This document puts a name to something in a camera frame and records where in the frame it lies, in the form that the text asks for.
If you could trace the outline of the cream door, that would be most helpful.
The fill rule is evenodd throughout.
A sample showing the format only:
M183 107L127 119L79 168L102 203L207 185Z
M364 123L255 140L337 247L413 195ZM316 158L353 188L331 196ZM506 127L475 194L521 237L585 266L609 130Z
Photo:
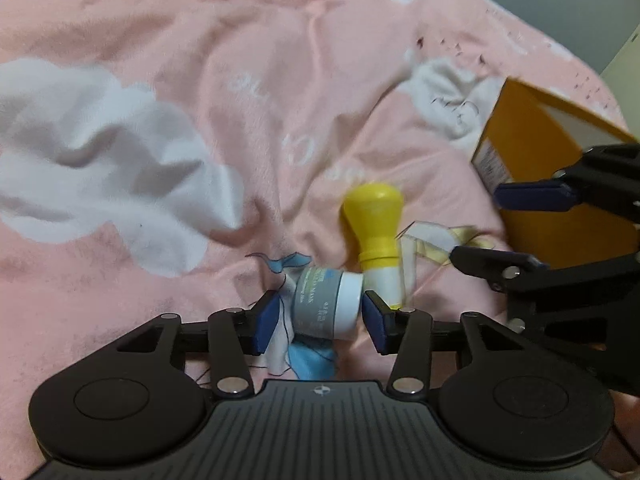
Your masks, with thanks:
M629 131L638 138L640 113L640 38L636 28L602 72L616 97Z

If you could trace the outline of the yellow bulb-cap bottle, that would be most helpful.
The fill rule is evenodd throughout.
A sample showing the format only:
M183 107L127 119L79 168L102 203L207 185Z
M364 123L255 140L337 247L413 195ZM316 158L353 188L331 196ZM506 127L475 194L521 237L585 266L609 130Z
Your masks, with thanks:
M404 302L398 226L404 199L386 183L367 183L350 190L342 211L359 247L363 289L373 290L391 308Z

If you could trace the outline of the small white cream jar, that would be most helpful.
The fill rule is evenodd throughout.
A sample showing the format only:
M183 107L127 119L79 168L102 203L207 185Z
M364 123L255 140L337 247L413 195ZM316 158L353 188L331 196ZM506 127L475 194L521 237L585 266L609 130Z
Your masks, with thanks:
M342 270L303 270L292 307L294 333L326 340L352 340L360 313L363 276Z

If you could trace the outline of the pink cloud-print duvet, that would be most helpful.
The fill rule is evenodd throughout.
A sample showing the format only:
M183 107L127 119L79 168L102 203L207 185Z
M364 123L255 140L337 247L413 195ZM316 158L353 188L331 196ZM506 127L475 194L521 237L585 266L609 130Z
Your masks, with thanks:
M506 234L470 158L506 78L615 125L603 80L491 0L2 0L1 474L42 382L164 312L354 268L341 216Z

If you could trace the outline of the orange cardboard box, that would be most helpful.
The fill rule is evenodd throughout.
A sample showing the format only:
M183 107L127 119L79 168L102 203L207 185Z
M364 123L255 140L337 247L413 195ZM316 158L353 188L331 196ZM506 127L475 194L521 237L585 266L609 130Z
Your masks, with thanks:
M472 164L488 192L503 183L547 180L578 162L582 152L634 138L554 94L507 80L478 141ZM627 255L639 248L634 222L591 205L567 212L517 211L501 206L508 243L552 268Z

